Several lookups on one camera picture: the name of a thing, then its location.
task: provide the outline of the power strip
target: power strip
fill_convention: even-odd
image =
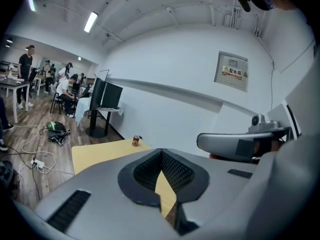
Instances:
[[[36,163],[36,166],[39,168],[39,169],[43,169],[45,167],[45,163],[44,162],[41,162],[37,159],[35,160],[31,160],[30,163],[33,165],[34,163]]]

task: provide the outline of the can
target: can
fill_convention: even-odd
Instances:
[[[133,137],[132,146],[138,147],[139,140],[140,140],[140,137],[137,136],[137,135],[135,135],[135,136]]]

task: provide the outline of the black monitor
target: black monitor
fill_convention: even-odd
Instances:
[[[101,80],[100,78],[97,78],[95,80],[92,97],[91,97],[91,103],[90,103],[90,110],[96,110],[100,107],[102,96],[104,94],[104,90],[106,87],[106,82]]]
[[[105,87],[101,107],[108,109],[117,109],[121,93],[121,87],[108,82]]]

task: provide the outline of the shoe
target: shoe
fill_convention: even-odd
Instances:
[[[4,132],[6,132],[6,131],[11,131],[11,130],[13,130],[14,128],[15,128],[14,125],[11,125],[10,123],[8,123],[7,126],[3,126],[3,127],[2,127],[2,130],[3,130]]]
[[[0,138],[0,150],[8,151],[8,147],[6,146],[5,141],[2,138]]]

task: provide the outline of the fluorescent light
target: fluorescent light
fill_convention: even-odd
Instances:
[[[35,5],[34,5],[34,0],[28,0],[28,1],[29,1],[29,6],[30,6],[31,11],[35,12],[36,9],[35,9]]]
[[[90,17],[88,18],[88,21],[86,22],[84,31],[85,32],[90,32],[91,27],[93,26],[93,24],[95,23],[96,19],[98,17],[98,14],[96,14],[94,11],[91,12]]]

